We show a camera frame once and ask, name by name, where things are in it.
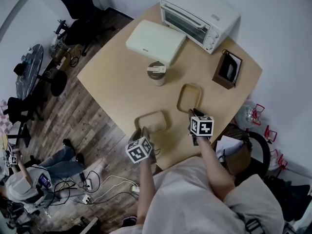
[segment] brown bag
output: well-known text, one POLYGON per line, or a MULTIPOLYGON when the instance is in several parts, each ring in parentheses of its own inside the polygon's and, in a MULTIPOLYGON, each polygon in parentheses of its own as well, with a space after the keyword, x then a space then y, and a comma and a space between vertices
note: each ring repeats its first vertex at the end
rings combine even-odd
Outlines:
POLYGON ((251 152, 248 150, 247 145, 244 144, 235 154, 225 156, 224 161, 230 174, 235 176, 250 165, 251 152))

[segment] jeans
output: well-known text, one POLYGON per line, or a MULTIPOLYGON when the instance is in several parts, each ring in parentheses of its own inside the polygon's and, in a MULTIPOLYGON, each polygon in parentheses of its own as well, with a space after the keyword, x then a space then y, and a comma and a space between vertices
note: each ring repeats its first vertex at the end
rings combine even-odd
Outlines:
POLYGON ((62 150, 47 158, 39 166, 48 170, 51 180, 65 179, 84 170, 84 165, 80 162, 70 161, 74 156, 75 151, 69 146, 64 146, 62 150))

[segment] wooden floor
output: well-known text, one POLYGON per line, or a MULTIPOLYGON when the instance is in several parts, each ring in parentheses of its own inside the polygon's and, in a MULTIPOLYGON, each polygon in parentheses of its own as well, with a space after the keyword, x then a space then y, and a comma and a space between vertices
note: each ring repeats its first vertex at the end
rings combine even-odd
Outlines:
MULTIPOLYGON (((93 42, 87 56, 81 57, 75 68, 69 65, 62 66, 61 69, 66 72, 68 77, 62 95, 53 97, 50 87, 45 82, 39 83, 36 91, 48 97, 48 101, 40 110, 44 121, 39 121, 35 117, 35 121, 28 123, 32 136, 29 147, 25 148, 23 141, 19 141, 23 161, 28 161, 30 155, 45 160, 62 148, 64 138, 69 138, 76 152, 82 153, 85 157, 86 176, 90 170, 94 170, 100 175, 101 182, 109 175, 122 176, 138 182, 138 167, 132 164, 124 152, 128 138, 77 79, 77 74, 88 60, 130 21, 115 11, 109 11, 103 16, 103 22, 105 22, 103 27, 114 26, 117 30, 98 37, 100 43, 93 42)), ((92 179, 93 187, 96 188, 98 186, 96 175, 91 173, 89 178, 92 179)), ((121 181, 119 178, 109 178, 101 189, 92 195, 92 198, 101 196, 121 181)), ((97 202, 105 201, 119 192, 129 192, 130 186, 130 184, 124 183, 97 202)), ((97 216, 102 222, 102 233, 109 233, 121 226, 124 217, 136 213, 136 200, 128 194, 120 194, 103 204, 88 206, 68 200, 65 205, 50 206, 48 213, 51 218, 44 212, 35 218, 37 227, 42 232, 67 230, 74 224, 80 223, 79 219, 82 216, 89 220, 97 216)))

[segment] white toaster oven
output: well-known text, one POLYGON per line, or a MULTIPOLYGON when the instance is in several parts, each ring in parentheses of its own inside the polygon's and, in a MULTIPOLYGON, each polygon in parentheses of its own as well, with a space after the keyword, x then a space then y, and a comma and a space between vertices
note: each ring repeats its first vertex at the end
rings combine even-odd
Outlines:
POLYGON ((160 0, 162 22, 208 53, 228 36, 240 14, 220 0, 160 0))

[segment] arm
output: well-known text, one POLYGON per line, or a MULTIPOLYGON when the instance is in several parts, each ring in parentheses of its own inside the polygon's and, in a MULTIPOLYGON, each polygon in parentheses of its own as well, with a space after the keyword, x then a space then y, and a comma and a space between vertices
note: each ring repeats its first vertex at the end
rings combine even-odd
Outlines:
POLYGON ((18 169, 16 168, 16 166, 12 166, 11 168, 14 174, 18 173, 18 169))
POLYGON ((31 179, 28 171, 24 167, 24 164, 22 163, 20 157, 19 156, 17 156, 17 157, 18 157, 17 159, 18 159, 18 166, 20 168, 20 172, 23 174, 23 177, 27 180, 27 182, 30 184, 30 186, 33 187, 33 181, 31 179))
POLYGON ((211 188, 215 196, 223 201, 226 195, 235 188, 234 182, 228 172, 220 164, 209 141, 206 138, 197 137, 197 142, 204 159, 211 188))
POLYGON ((137 203, 136 224, 144 224, 148 209, 156 193, 151 161, 149 158, 140 163, 140 195, 137 203))

